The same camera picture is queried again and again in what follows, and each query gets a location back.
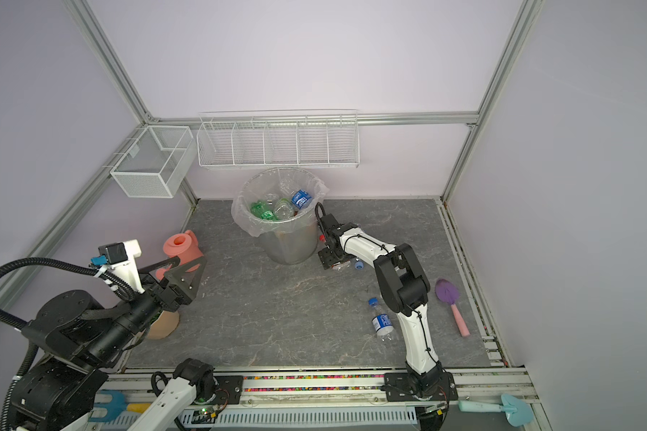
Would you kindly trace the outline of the red white label bottle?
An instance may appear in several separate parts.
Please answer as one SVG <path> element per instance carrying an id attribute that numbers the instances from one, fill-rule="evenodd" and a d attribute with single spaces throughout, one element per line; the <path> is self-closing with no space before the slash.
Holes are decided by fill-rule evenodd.
<path id="1" fill-rule="evenodd" d="M 329 242 L 325 235 L 319 235 L 319 241 L 323 248 L 317 255 L 324 269 L 343 270 L 354 264 L 356 258 L 342 251 L 335 242 Z"/>

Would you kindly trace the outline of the Pocari Sweat bottle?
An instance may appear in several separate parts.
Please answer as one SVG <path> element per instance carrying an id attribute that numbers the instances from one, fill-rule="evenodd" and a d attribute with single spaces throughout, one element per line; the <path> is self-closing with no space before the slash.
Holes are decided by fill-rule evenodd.
<path id="1" fill-rule="evenodd" d="M 294 191 L 290 196 L 290 202 L 297 210 L 307 208 L 314 198 L 305 190 Z"/>

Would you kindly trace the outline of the green soda bottle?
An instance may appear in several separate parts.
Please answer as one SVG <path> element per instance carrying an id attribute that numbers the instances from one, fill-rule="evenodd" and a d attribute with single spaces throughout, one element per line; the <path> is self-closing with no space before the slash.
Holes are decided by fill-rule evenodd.
<path id="1" fill-rule="evenodd" d="M 277 221 L 278 218 L 273 213 L 271 206 L 263 200 L 258 200 L 250 206 L 251 214 L 259 219 L 267 221 Z"/>

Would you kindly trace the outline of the small blue-cap water bottle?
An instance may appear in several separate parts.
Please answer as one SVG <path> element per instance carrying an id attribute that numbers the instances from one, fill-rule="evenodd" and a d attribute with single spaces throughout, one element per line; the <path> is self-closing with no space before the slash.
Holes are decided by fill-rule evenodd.
<path id="1" fill-rule="evenodd" d="M 386 308 L 376 297 L 370 298 L 368 305 L 373 312 L 371 323 L 377 338 L 384 342 L 391 341 L 395 335 L 395 327 Z"/>

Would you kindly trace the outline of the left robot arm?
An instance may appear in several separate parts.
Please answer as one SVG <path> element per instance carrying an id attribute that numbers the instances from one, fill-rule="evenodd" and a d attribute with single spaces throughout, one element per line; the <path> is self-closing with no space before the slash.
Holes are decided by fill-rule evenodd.
<path id="1" fill-rule="evenodd" d="M 1 430 L 61 430 L 90 413 L 108 380 L 106 369 L 135 348 L 163 311 L 175 312 L 197 296 L 206 259 L 182 264 L 162 260 L 135 271 L 142 292 L 95 261 L 81 267 L 51 258 L 24 258 L 0 267 L 0 279 L 23 267 L 41 266 L 102 280 L 120 301 L 104 308 L 88 292 L 75 289 L 52 298 L 25 321 L 0 308 L 0 321 L 18 330 L 29 346 L 10 382 L 0 415 Z"/>

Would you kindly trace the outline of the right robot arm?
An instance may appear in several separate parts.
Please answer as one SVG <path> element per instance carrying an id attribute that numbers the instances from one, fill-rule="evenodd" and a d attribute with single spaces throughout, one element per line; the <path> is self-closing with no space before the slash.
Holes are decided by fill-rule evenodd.
<path id="1" fill-rule="evenodd" d="M 405 364 L 412 394 L 428 398 L 441 388 L 445 375 L 433 348 L 428 319 L 430 283 L 413 248 L 393 245 L 365 233 L 356 224 L 342 224 L 315 206 L 316 221 L 325 237 L 323 254 L 343 262 L 358 258 L 374 268 L 380 294 L 397 315 L 405 344 Z"/>

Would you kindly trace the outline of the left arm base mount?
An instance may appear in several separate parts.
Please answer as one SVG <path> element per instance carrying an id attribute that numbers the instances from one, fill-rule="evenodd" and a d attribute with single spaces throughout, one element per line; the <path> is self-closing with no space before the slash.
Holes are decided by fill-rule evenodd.
<path id="1" fill-rule="evenodd" d="M 240 403 L 243 392 L 244 377 L 242 375 L 216 375 L 214 398 L 210 405 L 231 406 Z"/>

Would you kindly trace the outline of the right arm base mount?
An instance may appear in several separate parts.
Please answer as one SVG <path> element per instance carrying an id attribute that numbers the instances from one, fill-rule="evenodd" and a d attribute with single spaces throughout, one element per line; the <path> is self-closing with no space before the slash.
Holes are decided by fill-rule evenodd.
<path id="1" fill-rule="evenodd" d="M 382 390 L 389 402 L 454 402 L 458 391 L 452 373 L 417 376 L 398 372 L 384 374 Z"/>

